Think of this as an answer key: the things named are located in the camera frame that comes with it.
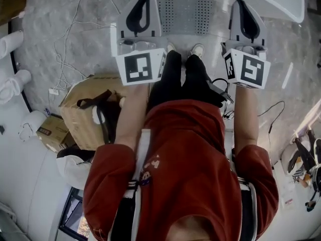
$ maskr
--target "floor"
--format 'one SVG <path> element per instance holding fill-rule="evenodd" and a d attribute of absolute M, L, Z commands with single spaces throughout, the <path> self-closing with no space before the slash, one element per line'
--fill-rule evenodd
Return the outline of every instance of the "floor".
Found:
<path fill-rule="evenodd" d="M 118 10 L 129 0 L 113 0 Z M 117 72 L 112 57 L 115 43 L 115 23 L 118 12 L 111 0 L 27 0 L 26 15 L 23 20 L 14 21 L 14 29 L 23 29 L 25 41 L 15 50 L 20 69 L 30 70 L 32 82 L 25 87 L 25 93 L 32 109 L 58 113 L 61 100 L 67 88 L 73 83 L 97 72 Z M 76 13 L 75 23 L 68 39 L 61 38 Z M 226 78 L 225 65 L 221 56 L 221 42 L 229 37 L 228 23 L 230 7 L 215 2 L 215 14 L 210 34 L 207 36 L 170 35 L 183 55 L 195 43 L 206 47 L 203 61 L 211 78 Z M 305 14 L 301 24 L 276 19 L 264 19 L 268 29 L 268 61 L 271 69 L 264 90 L 257 90 L 259 113 L 280 100 L 285 101 L 285 110 L 274 123 L 268 136 L 271 122 L 279 114 L 282 105 L 261 116 L 259 145 L 264 147 L 272 163 L 279 158 L 299 123 L 321 97 L 321 71 L 316 67 L 319 58 L 319 33 L 321 17 Z M 61 72 L 60 58 L 70 67 Z M 282 85 L 290 64 L 293 71 L 286 87 Z M 57 88 L 59 95 L 51 95 L 48 88 Z M 229 93 L 235 97 L 235 86 Z M 233 120 L 226 121 L 227 129 L 233 128 Z"/>

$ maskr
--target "white sneaker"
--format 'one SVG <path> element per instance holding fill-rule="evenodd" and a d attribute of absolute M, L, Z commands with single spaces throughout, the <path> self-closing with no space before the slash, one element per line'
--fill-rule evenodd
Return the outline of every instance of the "white sneaker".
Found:
<path fill-rule="evenodd" d="M 190 56 L 195 54 L 197 55 L 200 59 L 203 57 L 204 55 L 204 46 L 202 44 L 196 44 L 193 49 L 190 52 Z"/>
<path fill-rule="evenodd" d="M 176 48 L 175 48 L 175 46 L 174 46 L 171 42 L 169 42 L 169 43 L 167 44 L 167 52 L 169 53 L 169 52 L 172 51 L 172 50 L 176 51 Z"/>

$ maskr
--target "black pants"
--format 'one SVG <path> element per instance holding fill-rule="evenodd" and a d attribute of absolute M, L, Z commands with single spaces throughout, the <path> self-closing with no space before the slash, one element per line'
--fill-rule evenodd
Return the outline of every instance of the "black pants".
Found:
<path fill-rule="evenodd" d="M 181 86 L 182 57 L 175 51 L 167 54 L 162 79 L 156 82 L 151 90 L 147 112 L 153 107 L 167 101 L 193 99 L 222 107 L 224 99 L 207 84 L 211 81 L 205 65 L 197 55 L 190 56 L 185 64 L 186 80 Z"/>

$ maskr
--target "person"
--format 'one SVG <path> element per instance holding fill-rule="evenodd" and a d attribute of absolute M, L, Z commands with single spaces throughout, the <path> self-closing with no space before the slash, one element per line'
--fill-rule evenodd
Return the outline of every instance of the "person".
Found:
<path fill-rule="evenodd" d="M 147 157 L 140 174 L 141 205 L 137 241 L 239 240 L 241 189 L 225 156 L 220 95 L 212 92 L 197 44 L 186 61 L 169 44 L 162 79 L 148 98 L 148 85 L 128 87 L 114 144 L 96 151 L 84 190 L 84 214 L 98 240 L 108 233 L 135 171 L 142 129 L 150 129 Z M 269 155 L 257 146 L 256 97 L 237 86 L 235 168 L 252 183 L 257 198 L 257 238 L 278 209 L 278 192 Z"/>

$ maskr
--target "white box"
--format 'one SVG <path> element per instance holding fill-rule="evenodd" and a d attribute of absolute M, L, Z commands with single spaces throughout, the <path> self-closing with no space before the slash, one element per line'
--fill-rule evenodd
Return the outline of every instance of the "white box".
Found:
<path fill-rule="evenodd" d="M 265 88 L 270 62 L 236 49 L 230 49 L 223 57 L 229 83 L 248 88 Z"/>
<path fill-rule="evenodd" d="M 164 48 L 158 48 L 116 56 L 122 84 L 127 86 L 159 81 L 166 55 Z"/>

